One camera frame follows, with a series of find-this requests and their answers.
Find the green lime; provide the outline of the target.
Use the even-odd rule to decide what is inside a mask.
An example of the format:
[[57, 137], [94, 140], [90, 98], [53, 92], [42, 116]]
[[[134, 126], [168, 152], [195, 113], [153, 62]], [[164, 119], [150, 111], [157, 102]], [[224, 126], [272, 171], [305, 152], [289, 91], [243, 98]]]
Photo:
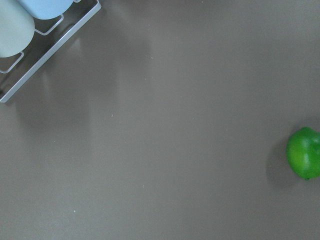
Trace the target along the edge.
[[303, 127], [293, 133], [286, 145], [286, 158], [291, 169], [303, 179], [320, 176], [320, 133]]

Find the light blue cup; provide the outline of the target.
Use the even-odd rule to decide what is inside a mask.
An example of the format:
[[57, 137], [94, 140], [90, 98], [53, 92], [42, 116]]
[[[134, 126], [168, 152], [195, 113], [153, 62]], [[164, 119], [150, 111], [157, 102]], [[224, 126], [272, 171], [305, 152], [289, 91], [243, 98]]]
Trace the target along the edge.
[[18, 0], [29, 14], [40, 20], [49, 20], [62, 15], [73, 2], [73, 0]]

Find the pale green cup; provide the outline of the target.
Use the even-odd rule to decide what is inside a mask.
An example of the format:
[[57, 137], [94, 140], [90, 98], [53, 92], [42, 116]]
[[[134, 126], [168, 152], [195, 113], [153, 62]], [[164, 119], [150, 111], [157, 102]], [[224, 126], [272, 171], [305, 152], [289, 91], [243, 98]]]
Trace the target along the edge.
[[33, 39], [33, 17], [16, 0], [0, 2], [0, 56], [7, 58], [23, 51]]

